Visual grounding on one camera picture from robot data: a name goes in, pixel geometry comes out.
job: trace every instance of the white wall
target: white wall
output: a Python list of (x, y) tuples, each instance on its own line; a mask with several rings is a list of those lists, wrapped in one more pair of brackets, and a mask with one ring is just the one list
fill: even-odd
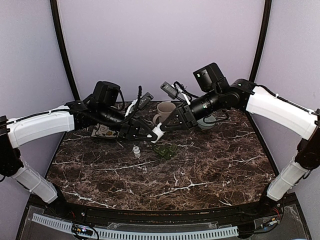
[[(72, 101), (48, 0), (0, 0), (0, 115), (23, 117)], [(20, 148), (45, 174), (61, 134)], [(0, 183), (1, 240), (14, 240), (29, 194), (17, 182)]]
[(155, 100), (167, 81), (201, 94), (193, 72), (216, 62), (230, 83), (248, 78), (264, 0), (60, 0), (60, 18), (81, 98), (99, 80), (121, 86), (127, 101)]
[[(320, 108), (320, 1), (273, 1), (256, 82), (293, 102)], [(254, 118), (279, 170), (295, 155), (299, 137), (262, 117)], [(312, 239), (320, 236), (320, 171), (294, 188)]]

